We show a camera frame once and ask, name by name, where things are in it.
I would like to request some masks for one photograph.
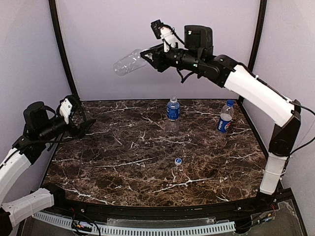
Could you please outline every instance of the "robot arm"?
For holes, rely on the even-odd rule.
[[[165,27],[160,20],[152,22],[157,38],[163,36]],[[213,55],[212,30],[203,26],[185,26],[186,49],[178,48],[177,43],[169,43],[166,39],[163,44],[154,46],[141,52],[141,57],[159,72],[169,67],[175,67],[182,77],[182,83],[192,75],[206,77],[221,88],[226,88],[244,97],[274,122],[275,128],[269,144],[269,158],[266,165],[260,191],[272,195],[278,181],[283,174],[288,157],[293,148],[300,125],[300,104],[297,100],[292,102],[278,93],[265,82],[253,75],[242,63],[225,55]],[[181,70],[191,71],[183,77]]]
[[[52,184],[10,203],[3,204],[3,200],[18,177],[40,157],[47,143],[59,142],[56,141],[57,137],[66,131],[73,139],[83,138],[93,125],[95,120],[85,120],[85,116],[80,126],[72,122],[74,105],[79,106],[75,98],[68,96],[61,101],[57,113],[43,102],[35,102],[24,110],[24,133],[0,164],[0,222],[4,223],[1,235],[9,235],[13,227],[34,213],[63,203],[64,191]],[[47,111],[54,116],[48,118]]]

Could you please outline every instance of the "purple wall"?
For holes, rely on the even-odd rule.
[[[268,1],[266,20],[254,72],[279,92],[315,110],[315,2]],[[263,112],[246,102],[245,107],[263,141],[269,144],[274,124]],[[314,116],[302,110],[302,126],[296,146],[315,136],[310,130]],[[315,143],[297,151],[283,178],[291,187],[309,235],[315,235]]]
[[[48,1],[0,1],[0,161],[22,135],[29,104],[43,101],[55,109],[69,93]],[[5,201],[36,190],[51,155],[44,151]]]
[[[161,19],[184,38],[184,25],[213,29],[214,53],[248,63],[258,0],[59,0],[60,21],[73,76],[83,100],[144,98],[237,98],[206,78],[183,85],[174,68],[163,73],[150,65],[124,77],[113,64],[134,49],[157,40],[150,23]]]

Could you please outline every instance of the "clear plastic bottle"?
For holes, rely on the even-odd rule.
[[[168,118],[167,130],[171,132],[177,131],[179,129],[179,116],[181,114],[181,108],[176,96],[171,97],[167,104],[166,111]]]
[[[113,65],[114,72],[119,76],[124,76],[136,69],[139,69],[147,64],[141,56],[141,49],[136,49],[129,55],[120,59]]]
[[[228,100],[226,105],[224,105],[221,110],[220,120],[217,125],[217,133],[221,138],[225,138],[227,130],[231,125],[231,121],[234,114],[233,105],[234,101]]]

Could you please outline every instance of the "bottle label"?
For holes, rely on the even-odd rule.
[[[231,121],[225,121],[222,118],[220,118],[217,130],[220,131],[221,133],[226,133],[227,129],[230,127]]]
[[[167,111],[167,118],[172,119],[172,120],[175,120],[175,119],[179,118],[180,108],[171,109],[171,108],[167,107],[166,111]]]

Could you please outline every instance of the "white arm segment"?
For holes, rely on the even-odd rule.
[[[264,111],[280,127],[283,127],[291,118],[294,105],[288,103],[277,93],[259,82],[243,66],[234,67],[235,72],[228,76],[224,87],[233,91]],[[283,174],[287,157],[269,153],[264,177],[260,185],[262,193],[272,195]]]
[[[269,153],[264,177],[260,184],[262,193],[272,195],[275,192],[287,159],[287,156],[276,156]]]
[[[13,156],[5,163],[6,159],[16,150],[13,148],[9,151],[9,154],[0,164],[0,204],[2,204],[8,191],[18,179],[18,177],[30,167],[31,163],[24,154],[20,154],[19,151],[13,154]]]
[[[280,127],[291,118],[294,105],[285,101],[267,86],[256,80],[243,66],[234,67],[224,87],[233,91],[264,111]]]
[[[19,200],[4,203],[1,207],[4,211],[10,212],[10,221],[14,228],[22,220],[53,205],[54,196],[47,189],[40,188],[36,192]]]
[[[164,39],[169,45],[172,46],[172,48],[176,47],[176,40],[175,40],[175,35],[173,32],[167,28],[167,27],[162,27],[161,28],[161,38]],[[164,42],[164,51],[167,53],[169,51],[169,46]]]
[[[69,124],[69,115],[71,114],[72,104],[69,102],[69,100],[66,98],[60,106],[59,112],[60,115],[64,117],[64,121],[66,124]]]

